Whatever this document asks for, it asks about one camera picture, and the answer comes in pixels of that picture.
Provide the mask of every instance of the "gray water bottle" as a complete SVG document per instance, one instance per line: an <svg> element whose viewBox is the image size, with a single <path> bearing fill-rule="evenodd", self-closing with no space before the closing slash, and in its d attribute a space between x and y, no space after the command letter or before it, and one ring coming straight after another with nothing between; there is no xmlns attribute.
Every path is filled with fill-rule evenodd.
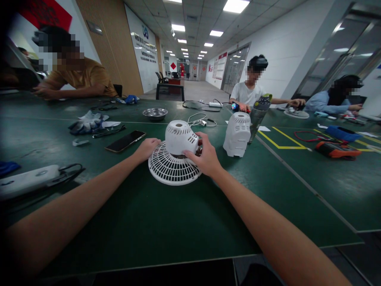
<svg viewBox="0 0 381 286"><path fill-rule="evenodd" d="M263 117L265 117L266 112L269 110L271 105L271 99L273 98L272 94L266 93L265 95L262 95L255 103L254 106L250 112L250 120L251 120L251 126L250 126L250 140L248 144L250 144L255 135L257 134L258 128L263 120Z"/></svg>

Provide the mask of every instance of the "orange multimeter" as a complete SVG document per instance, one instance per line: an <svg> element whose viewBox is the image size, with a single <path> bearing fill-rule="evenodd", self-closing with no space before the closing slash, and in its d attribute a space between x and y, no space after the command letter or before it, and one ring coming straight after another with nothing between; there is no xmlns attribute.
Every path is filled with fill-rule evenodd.
<svg viewBox="0 0 381 286"><path fill-rule="evenodd" d="M330 158L344 157L346 159L354 159L356 156L361 154L361 151L348 145L331 142L319 142L316 145L315 150Z"/></svg>

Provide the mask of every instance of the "wooden wall panel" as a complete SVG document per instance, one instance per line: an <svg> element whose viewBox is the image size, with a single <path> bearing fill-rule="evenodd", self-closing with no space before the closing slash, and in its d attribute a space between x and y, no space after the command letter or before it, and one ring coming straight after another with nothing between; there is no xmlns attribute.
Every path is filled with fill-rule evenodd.
<svg viewBox="0 0 381 286"><path fill-rule="evenodd" d="M160 39L156 35L155 35L155 41L156 41L156 49L158 52L159 71L162 72L163 76L165 77L165 72L163 72L163 65L162 65L162 48L160 46Z"/></svg>
<svg viewBox="0 0 381 286"><path fill-rule="evenodd" d="M143 94L123 0L76 1L83 19L97 24L102 29L103 35L90 31L89 33L112 82L123 85L124 95Z"/></svg>

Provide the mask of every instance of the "orange shirt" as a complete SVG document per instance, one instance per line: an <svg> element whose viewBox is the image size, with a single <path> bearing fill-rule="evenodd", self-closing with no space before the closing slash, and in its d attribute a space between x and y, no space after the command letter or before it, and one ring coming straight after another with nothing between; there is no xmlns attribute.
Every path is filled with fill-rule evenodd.
<svg viewBox="0 0 381 286"><path fill-rule="evenodd" d="M100 83L106 87L103 95L108 97L118 95L106 69L100 63L86 57L85 69L83 71L54 70L45 81L57 89L61 89L65 84L70 84L75 89L80 89Z"/></svg>

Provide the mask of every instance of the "company logo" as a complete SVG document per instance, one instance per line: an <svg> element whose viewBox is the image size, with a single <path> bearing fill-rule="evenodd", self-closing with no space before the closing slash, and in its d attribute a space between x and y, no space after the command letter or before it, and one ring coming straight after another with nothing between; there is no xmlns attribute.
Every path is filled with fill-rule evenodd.
<svg viewBox="0 0 381 286"><path fill-rule="evenodd" d="M147 40L148 40L148 30L147 30L147 27L142 25L142 28L143 28L143 36L145 36L147 38Z"/></svg>

